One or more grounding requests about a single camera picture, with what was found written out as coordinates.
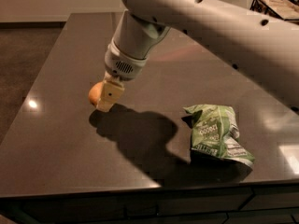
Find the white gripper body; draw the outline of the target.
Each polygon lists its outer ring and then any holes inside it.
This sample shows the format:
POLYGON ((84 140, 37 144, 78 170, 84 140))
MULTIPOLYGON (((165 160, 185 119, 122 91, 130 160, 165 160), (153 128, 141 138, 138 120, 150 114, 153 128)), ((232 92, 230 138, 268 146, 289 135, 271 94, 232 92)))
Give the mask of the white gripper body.
POLYGON ((111 41, 107 46, 105 54, 106 71, 113 77, 119 77, 122 80, 132 80, 137 77, 146 64, 146 59, 136 59, 123 53, 111 41))

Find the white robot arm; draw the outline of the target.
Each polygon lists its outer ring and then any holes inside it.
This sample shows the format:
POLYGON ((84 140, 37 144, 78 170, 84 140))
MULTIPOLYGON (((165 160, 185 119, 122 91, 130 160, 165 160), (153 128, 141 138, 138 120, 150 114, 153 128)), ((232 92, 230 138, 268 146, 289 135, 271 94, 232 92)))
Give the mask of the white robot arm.
POLYGON ((205 49, 299 109, 299 29, 268 15, 220 0, 122 0, 126 9, 105 54, 96 108, 108 111, 145 66, 150 50, 169 29, 205 49))

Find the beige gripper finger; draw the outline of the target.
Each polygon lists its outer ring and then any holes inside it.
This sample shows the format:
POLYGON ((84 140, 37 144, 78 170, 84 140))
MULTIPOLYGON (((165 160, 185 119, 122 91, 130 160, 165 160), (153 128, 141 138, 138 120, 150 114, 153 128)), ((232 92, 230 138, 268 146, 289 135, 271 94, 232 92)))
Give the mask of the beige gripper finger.
POLYGON ((116 104, 124 93, 124 85, 118 79, 101 82, 100 95, 96 108, 102 112, 108 112, 116 104))

